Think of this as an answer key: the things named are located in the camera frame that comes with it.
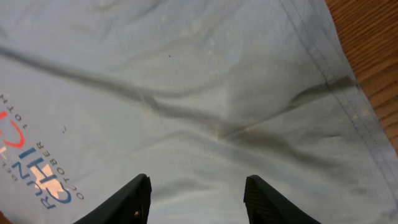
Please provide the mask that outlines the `light blue printed t-shirt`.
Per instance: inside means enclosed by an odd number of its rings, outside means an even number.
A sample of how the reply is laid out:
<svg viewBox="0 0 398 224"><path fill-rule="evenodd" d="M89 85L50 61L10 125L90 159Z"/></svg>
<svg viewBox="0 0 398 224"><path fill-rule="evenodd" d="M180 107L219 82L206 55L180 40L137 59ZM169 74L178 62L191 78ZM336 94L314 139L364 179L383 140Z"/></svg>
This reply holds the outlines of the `light blue printed t-shirt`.
<svg viewBox="0 0 398 224"><path fill-rule="evenodd" d="M74 223L139 174L150 223L396 223L397 155L325 1L2 1L1 211Z"/></svg>

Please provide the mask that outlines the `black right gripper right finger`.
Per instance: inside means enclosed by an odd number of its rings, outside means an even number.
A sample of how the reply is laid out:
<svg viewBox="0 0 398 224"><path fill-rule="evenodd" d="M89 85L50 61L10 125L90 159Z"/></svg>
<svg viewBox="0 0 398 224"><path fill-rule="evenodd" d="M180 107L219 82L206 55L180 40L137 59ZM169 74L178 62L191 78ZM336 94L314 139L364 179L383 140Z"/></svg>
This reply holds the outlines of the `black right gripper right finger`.
<svg viewBox="0 0 398 224"><path fill-rule="evenodd" d="M246 178L244 203L250 224L320 224L258 175Z"/></svg>

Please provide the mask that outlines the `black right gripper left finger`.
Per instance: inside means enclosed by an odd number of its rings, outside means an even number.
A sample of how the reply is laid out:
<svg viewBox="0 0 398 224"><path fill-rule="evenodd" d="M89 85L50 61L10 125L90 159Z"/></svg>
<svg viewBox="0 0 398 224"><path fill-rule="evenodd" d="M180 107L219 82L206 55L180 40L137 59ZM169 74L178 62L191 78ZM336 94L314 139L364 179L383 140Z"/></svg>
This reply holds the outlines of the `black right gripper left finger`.
<svg viewBox="0 0 398 224"><path fill-rule="evenodd" d="M75 224L147 224L152 186L139 174Z"/></svg>

